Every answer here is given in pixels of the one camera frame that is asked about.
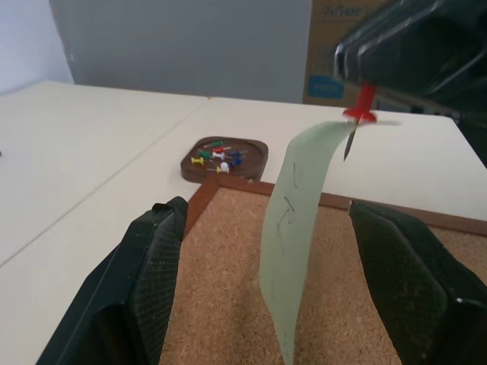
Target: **white push pin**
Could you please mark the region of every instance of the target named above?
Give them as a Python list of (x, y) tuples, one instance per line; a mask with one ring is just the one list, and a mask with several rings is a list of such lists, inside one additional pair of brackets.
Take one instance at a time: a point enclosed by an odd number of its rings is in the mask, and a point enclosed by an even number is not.
[(218, 158), (221, 158), (222, 160), (224, 160), (225, 158), (229, 158), (229, 157), (226, 157), (226, 156), (225, 156), (225, 152), (221, 152), (220, 154), (217, 154), (216, 152), (213, 152), (213, 153), (212, 153), (212, 157), (213, 157), (213, 158), (218, 157)]
[(220, 166), (218, 166), (216, 169), (207, 169), (207, 170), (216, 171), (217, 173), (230, 173), (230, 167), (226, 162), (220, 163)]

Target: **cardboard box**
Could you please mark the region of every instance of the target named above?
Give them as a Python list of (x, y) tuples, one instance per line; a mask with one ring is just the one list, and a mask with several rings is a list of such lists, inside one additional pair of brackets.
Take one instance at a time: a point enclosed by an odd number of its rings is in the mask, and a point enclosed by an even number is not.
[(388, 0), (313, 0), (307, 51), (305, 104), (353, 106), (358, 88), (345, 86), (329, 73), (330, 55), (339, 41), (364, 17)]

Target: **green sticky note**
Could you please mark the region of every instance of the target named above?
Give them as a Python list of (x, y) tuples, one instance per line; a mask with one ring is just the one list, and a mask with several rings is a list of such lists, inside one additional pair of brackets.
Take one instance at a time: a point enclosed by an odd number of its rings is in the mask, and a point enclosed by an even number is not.
[(294, 360), (294, 331), (326, 171), (353, 128), (351, 123), (326, 122), (295, 137), (267, 207), (259, 282), (286, 365)]

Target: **wooden tray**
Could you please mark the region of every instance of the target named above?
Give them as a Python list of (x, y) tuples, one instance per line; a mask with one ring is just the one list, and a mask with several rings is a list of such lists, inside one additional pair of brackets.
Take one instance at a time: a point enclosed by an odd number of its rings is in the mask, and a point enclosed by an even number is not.
[[(191, 148), (189, 153), (181, 161), (181, 175), (184, 179), (193, 183), (201, 183), (206, 177), (216, 175), (216, 171), (208, 171), (207, 169), (216, 169), (223, 162), (219, 158), (213, 159), (213, 162), (205, 162), (205, 165), (191, 163), (191, 157), (199, 158), (199, 150), (205, 152), (213, 152), (214, 147), (205, 148), (203, 146), (211, 144), (213, 141), (223, 141), (222, 147), (231, 147), (228, 152), (240, 150), (247, 151), (242, 158), (242, 164), (231, 169), (229, 175), (243, 177), (246, 179), (260, 180), (266, 167), (267, 157), (269, 155), (269, 148), (261, 141), (254, 141), (251, 139), (239, 139), (230, 137), (207, 137), (200, 139)], [(230, 163), (234, 159), (225, 159), (224, 161)]]
[[(273, 187), (213, 176), (189, 201), (162, 364), (284, 363), (258, 280)], [(349, 198), (321, 196), (294, 363), (400, 365), (368, 291), (348, 206)], [(486, 222), (395, 208), (427, 223), (487, 283)]]

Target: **cork surface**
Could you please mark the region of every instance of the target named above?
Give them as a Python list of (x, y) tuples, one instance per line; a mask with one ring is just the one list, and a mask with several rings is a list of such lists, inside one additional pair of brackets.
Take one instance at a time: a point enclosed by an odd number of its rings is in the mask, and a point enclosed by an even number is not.
[[(219, 189), (181, 247), (161, 364), (283, 364), (258, 282), (269, 197)], [(487, 238), (433, 229), (487, 282)], [(372, 303), (345, 211), (320, 207), (295, 342), (296, 364), (400, 365)]]

